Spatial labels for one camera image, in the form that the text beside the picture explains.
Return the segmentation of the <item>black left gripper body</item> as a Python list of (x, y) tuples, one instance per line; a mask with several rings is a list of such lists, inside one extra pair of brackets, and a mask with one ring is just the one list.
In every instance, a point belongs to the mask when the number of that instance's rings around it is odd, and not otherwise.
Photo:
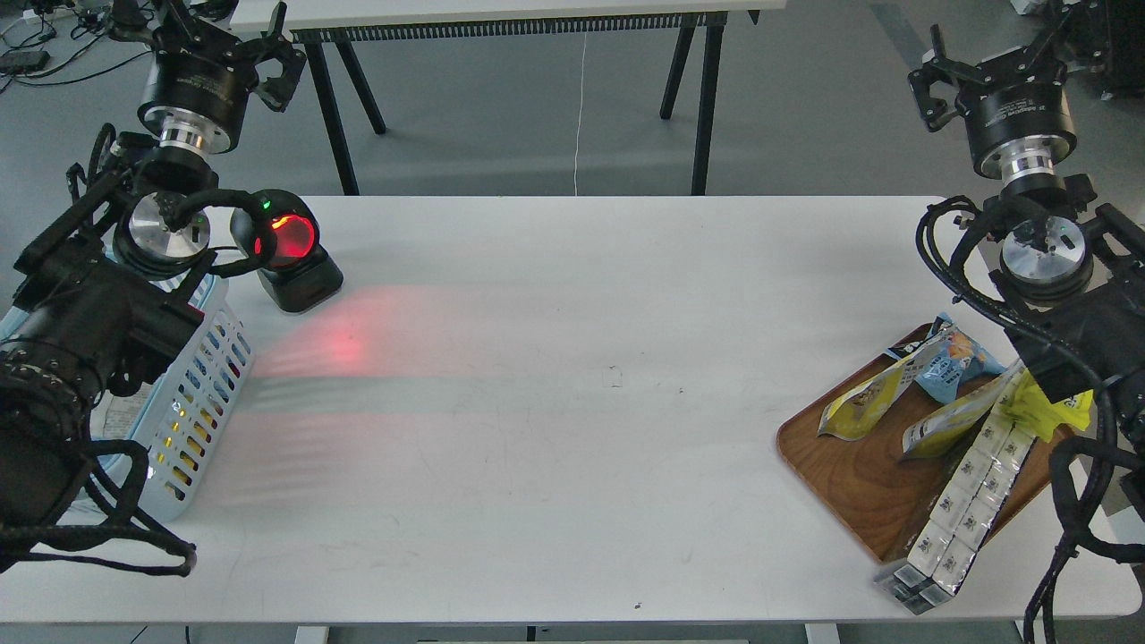
[(286, 11), (278, 1), (263, 34), (242, 41), (181, 1), (158, 5), (139, 119), (161, 147), (226, 154), (240, 143), (252, 95), (274, 113), (290, 105), (307, 58), (284, 36)]

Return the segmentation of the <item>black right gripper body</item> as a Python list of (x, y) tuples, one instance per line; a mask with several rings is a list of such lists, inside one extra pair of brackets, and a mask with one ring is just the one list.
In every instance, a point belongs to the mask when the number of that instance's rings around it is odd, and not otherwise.
[(1002, 181), (1005, 193), (1064, 191), (1056, 165), (1076, 150), (1064, 94), (1067, 66), (1056, 57), (1063, 24), (1043, 29), (1029, 45), (976, 65), (947, 56), (939, 25), (932, 48), (908, 76), (919, 118), (935, 133), (963, 119), (977, 175)]

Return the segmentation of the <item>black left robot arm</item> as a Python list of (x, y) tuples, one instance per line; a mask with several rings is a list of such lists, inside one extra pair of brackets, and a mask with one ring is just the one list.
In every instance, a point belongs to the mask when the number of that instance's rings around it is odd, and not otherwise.
[(341, 286), (318, 221), (282, 189), (224, 189), (210, 156), (240, 141), (250, 95), (282, 113), (306, 56), (284, 36), (286, 3), (240, 40), (158, 1), (157, 24), (114, 1), (106, 33), (153, 56), (140, 133), (106, 126), (89, 166), (69, 171), (71, 205), (19, 254), (18, 325), (3, 338), (3, 570), (68, 560), (187, 576), (196, 547), (140, 506), (150, 457), (95, 439), (106, 394), (155, 384), (208, 327), (205, 277), (256, 273), (281, 311)]

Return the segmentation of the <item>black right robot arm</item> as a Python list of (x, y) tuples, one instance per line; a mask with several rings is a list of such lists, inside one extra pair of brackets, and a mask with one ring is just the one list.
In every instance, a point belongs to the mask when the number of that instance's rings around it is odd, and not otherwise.
[(927, 207), (915, 233), (921, 260), (1005, 330), (1049, 401), (1092, 392), (1096, 405), (1096, 435), (1067, 437), (1048, 456), (1063, 537), (1022, 616), (1026, 643), (1056, 639), (1056, 580), (1081, 550), (1142, 564), (1142, 543), (1090, 529), (1116, 470), (1142, 511), (1144, 237), (1111, 204), (1083, 219), (1091, 179), (1056, 174), (1077, 144), (1055, 52), (1073, 18), (1066, 7), (1030, 44), (977, 64), (949, 57), (932, 26), (929, 57), (908, 77), (927, 129), (963, 119), (973, 170), (1002, 183), (981, 207), (964, 196)]

